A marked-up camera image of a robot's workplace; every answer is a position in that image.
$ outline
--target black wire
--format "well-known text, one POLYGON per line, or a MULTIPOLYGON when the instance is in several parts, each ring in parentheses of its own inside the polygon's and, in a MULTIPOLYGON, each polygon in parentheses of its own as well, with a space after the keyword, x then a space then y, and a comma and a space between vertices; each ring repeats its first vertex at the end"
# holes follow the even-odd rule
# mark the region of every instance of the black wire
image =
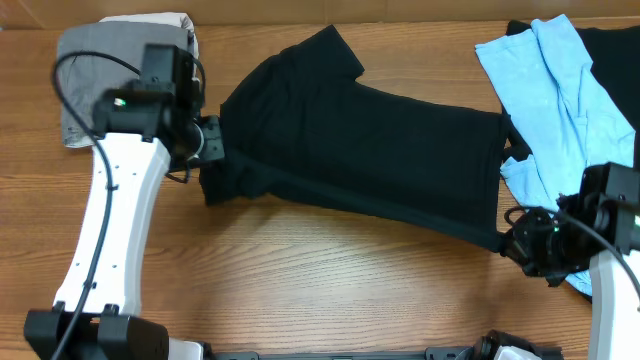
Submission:
POLYGON ((514 211, 518 211, 518 210, 533 210, 533 209, 544 210, 544 211, 546 211, 546 212, 548 212, 550 214, 554 214, 554 215, 562 218, 563 220, 565 220, 567 222, 572 223, 573 225, 579 227, 580 230, 584 231, 589 236, 594 238, 605 249, 609 250, 609 252, 611 252, 613 257, 615 257, 616 260, 618 260, 618 262, 620 263, 620 266, 622 266, 624 271, 627 273, 627 276, 629 276, 629 280, 631 280, 631 283, 633 284, 633 287, 635 288, 636 293, 638 294, 638 299, 640 299, 640 282, 638 282, 638 278, 633 273, 633 270, 631 270, 631 267, 629 267, 629 264, 627 263, 627 261, 622 257, 622 254, 620 254, 618 252, 618 250, 616 250, 616 248, 613 245, 611 245, 611 243, 609 243, 604 237, 602 237, 602 235, 598 234, 595 230, 590 228, 588 225, 586 225, 582 221, 574 218, 573 216, 571 216, 571 215, 569 215, 569 214, 567 214, 567 213, 565 213, 563 211, 553 211, 553 210, 545 209, 543 207, 515 206, 515 207, 507 210, 507 212, 509 214, 511 214, 514 211))
POLYGON ((189 167, 189 163, 185 162, 185 174, 184 174, 184 178, 180 179, 177 176, 174 176, 170 173, 166 173, 164 176, 166 176, 168 179, 171 179, 175 182, 179 182, 181 184, 186 184, 189 182, 189 179, 191 178, 191 168, 189 167))
MULTIPOLYGON (((509 210, 505 211, 504 213, 504 221, 507 222, 507 224, 511 225, 511 226, 516 226, 515 221, 511 220, 511 214, 513 214, 516 211, 523 211, 526 212, 527 210, 530 209, 536 209, 535 207, 529 207, 529 206, 514 206, 512 208, 510 208, 509 210)), ((558 226, 564 225, 564 223, 558 222, 555 224, 550 224, 550 225, 533 225, 533 226, 529 226, 527 227, 527 229, 532 230, 532 231, 549 231, 549 230, 553 230, 555 228, 557 228, 558 226)))
POLYGON ((93 142, 93 145, 96 147, 96 149, 98 150, 98 153, 100 154, 100 158, 102 158, 102 162, 104 163, 105 173, 107 175, 107 201, 105 203, 104 216, 102 218, 102 226, 100 227, 100 234, 98 235, 96 248, 93 251, 91 265, 89 266, 89 272, 87 273, 87 279, 83 284, 82 293, 80 294, 80 299, 78 300, 78 305, 76 306, 76 309, 73 312, 71 321, 69 322, 67 329, 62 335, 62 338, 58 343, 58 347, 56 348, 56 351, 53 353, 53 356, 51 357, 52 360, 57 360, 58 358, 60 358, 60 356, 64 352, 67 344, 69 343, 69 340, 71 339, 71 336, 73 335, 73 330, 78 324, 78 320, 80 319, 80 315, 82 314, 82 309, 84 309, 84 305, 86 304, 87 298, 89 297, 89 292, 91 291, 91 288, 93 286, 93 278, 98 268, 98 260, 100 259, 100 253, 102 252, 102 246, 104 244, 105 235, 107 233, 107 227, 109 225, 109 217, 111 216, 111 202, 113 199, 113 190, 114 190, 113 176, 111 174, 111 165, 109 164, 109 159, 107 158, 106 152, 102 148, 102 145, 100 145, 100 143, 97 141, 96 137, 93 134, 93 131, 89 129, 89 126, 87 126, 87 124, 82 120, 80 115, 73 109, 69 101, 65 98, 64 94, 62 93, 62 89, 60 88, 60 82, 58 80, 58 70, 61 64, 67 61, 68 59, 72 57, 77 57, 77 56, 96 56, 96 57, 101 57, 107 60, 111 60, 113 62, 116 62, 126 67, 127 69, 133 71, 134 73, 140 75, 140 71, 138 69, 126 63, 125 61, 120 60, 114 56, 95 52, 95 51, 74 51, 74 52, 65 54, 61 56, 58 59, 58 61, 56 61, 55 65, 53 66, 53 70, 51 72, 51 83, 53 85, 53 89, 56 92, 56 95, 62 102, 62 105, 65 107, 65 109, 67 109, 69 114, 71 114, 71 117, 73 117, 73 120, 75 120, 75 122, 82 129, 82 131, 84 131, 89 136, 89 138, 91 139, 91 142, 93 142))

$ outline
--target black t-shirt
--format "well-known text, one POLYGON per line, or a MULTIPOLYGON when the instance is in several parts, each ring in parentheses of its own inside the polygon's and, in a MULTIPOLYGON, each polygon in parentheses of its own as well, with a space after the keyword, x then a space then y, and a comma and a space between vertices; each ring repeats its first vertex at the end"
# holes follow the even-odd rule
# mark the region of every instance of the black t-shirt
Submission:
POLYGON ((201 171, 207 203, 268 192, 499 251, 502 115, 387 94, 363 71, 333 26, 260 64, 221 107, 227 158, 201 171))

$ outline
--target gray cloth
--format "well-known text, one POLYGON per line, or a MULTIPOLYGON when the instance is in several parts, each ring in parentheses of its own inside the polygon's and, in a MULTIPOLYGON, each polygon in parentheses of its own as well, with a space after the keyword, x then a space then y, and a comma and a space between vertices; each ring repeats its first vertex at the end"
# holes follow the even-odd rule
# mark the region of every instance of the gray cloth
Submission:
MULTIPOLYGON (((188 31, 176 26, 126 21, 102 22, 69 29, 58 41, 58 56, 72 51, 99 51, 140 68, 145 44, 170 44, 191 50, 188 31)), ((137 78, 128 69, 107 59, 80 56, 68 60, 58 72, 60 86, 82 119, 93 126, 92 107, 102 92, 137 78)), ((89 137, 62 109, 62 142, 77 148, 91 144, 89 137)))

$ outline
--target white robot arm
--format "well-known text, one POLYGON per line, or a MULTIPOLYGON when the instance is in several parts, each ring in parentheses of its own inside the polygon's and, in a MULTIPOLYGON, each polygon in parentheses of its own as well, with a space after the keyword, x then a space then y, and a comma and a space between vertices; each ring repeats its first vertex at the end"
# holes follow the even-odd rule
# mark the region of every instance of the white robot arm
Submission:
MULTIPOLYGON (((68 54, 66 58, 81 55, 110 59, 96 53, 68 54)), ((25 322, 25 338, 40 358, 492 360, 508 353, 501 351, 501 347, 514 347, 519 349, 518 353, 523 350, 543 360, 562 359, 557 348, 539 348, 496 331, 481 338, 474 347, 428 348, 421 353, 214 354, 205 343, 172 339, 162 325, 140 319, 144 248, 165 174, 185 167, 188 170, 189 166, 205 166, 224 157, 217 118, 199 116, 204 93, 194 86, 199 84, 192 79, 194 61, 175 47, 149 45, 140 80, 123 89, 108 90, 96 103, 93 179, 76 253, 56 293, 53 309, 32 310, 25 322), (105 186, 107 183, 112 183, 111 188, 105 186), (105 207, 110 221, 101 238, 105 207)), ((204 86, 204 71, 199 63, 196 65, 204 86)), ((137 71, 128 64, 125 66, 137 71)), ((64 97, 60 97, 70 109, 64 97)), ((612 203, 606 196, 591 196, 610 195, 612 191, 616 196, 640 200, 640 173, 613 164, 587 169, 580 194, 561 199, 561 208, 591 221, 591 227, 606 234, 603 241, 628 254, 627 262, 637 275, 640 212, 612 203), (615 179, 631 186, 609 186, 615 179)), ((594 306, 589 360, 637 357, 634 340, 640 329, 640 312, 630 276, 610 252, 602 251, 601 246, 585 239, 584 233, 562 220, 551 218, 542 209, 529 211, 512 223, 514 227, 505 236, 501 254, 521 265, 526 275, 547 277, 552 286, 562 282, 568 273, 588 267, 591 259, 594 306)))

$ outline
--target light blue shirt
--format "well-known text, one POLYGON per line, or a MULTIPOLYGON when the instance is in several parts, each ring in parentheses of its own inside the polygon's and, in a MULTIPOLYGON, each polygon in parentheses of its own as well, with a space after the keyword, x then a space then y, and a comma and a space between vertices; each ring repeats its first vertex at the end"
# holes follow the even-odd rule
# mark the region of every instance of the light blue shirt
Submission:
MULTIPOLYGON (((593 61, 565 15, 476 45, 476 54, 533 153, 500 169, 518 203, 557 210, 560 195, 579 192, 586 167, 633 165, 635 131, 591 74, 593 61)), ((587 273, 567 281, 591 294, 587 273)))

